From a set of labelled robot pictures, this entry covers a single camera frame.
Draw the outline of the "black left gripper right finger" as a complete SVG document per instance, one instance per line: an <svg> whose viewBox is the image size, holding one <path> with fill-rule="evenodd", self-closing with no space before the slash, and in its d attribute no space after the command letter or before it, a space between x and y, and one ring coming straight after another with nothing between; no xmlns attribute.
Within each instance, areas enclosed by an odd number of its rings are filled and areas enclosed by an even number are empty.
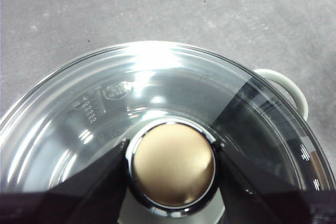
<svg viewBox="0 0 336 224"><path fill-rule="evenodd" d="M216 157L229 223L335 223L334 190L299 189L226 144Z"/></svg>

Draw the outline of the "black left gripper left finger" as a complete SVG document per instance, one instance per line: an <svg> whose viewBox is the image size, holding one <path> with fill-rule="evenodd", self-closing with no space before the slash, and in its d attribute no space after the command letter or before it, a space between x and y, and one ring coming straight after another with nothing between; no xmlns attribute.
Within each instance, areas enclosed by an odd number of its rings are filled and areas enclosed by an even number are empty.
<svg viewBox="0 0 336 224"><path fill-rule="evenodd" d="M1 223L117 223L128 187L129 142L44 192L1 194Z"/></svg>

